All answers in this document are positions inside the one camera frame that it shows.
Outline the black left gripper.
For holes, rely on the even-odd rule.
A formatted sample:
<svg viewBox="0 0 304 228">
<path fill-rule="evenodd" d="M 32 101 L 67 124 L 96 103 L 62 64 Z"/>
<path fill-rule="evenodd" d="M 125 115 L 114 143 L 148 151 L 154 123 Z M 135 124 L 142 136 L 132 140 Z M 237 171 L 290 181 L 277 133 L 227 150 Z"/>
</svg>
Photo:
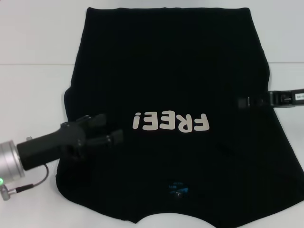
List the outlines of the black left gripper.
<svg viewBox="0 0 304 228">
<path fill-rule="evenodd" d="M 65 122 L 59 130 L 17 145 L 24 170 L 47 164 L 60 158 L 82 159 L 83 148 L 111 148 L 124 141 L 121 129 L 92 130 L 106 126 L 105 114 L 86 115 L 77 122 Z"/>
</svg>

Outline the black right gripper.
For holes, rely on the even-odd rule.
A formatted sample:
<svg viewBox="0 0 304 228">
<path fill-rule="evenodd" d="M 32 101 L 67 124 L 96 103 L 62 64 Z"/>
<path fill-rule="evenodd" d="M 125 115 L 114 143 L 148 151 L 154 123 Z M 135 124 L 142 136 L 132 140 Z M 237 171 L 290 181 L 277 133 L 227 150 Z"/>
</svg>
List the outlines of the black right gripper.
<svg viewBox="0 0 304 228">
<path fill-rule="evenodd" d="M 241 97 L 237 100 L 238 108 L 249 109 L 269 106 L 273 108 L 289 108 L 304 105 L 303 89 L 269 91 L 268 93 Z"/>
</svg>

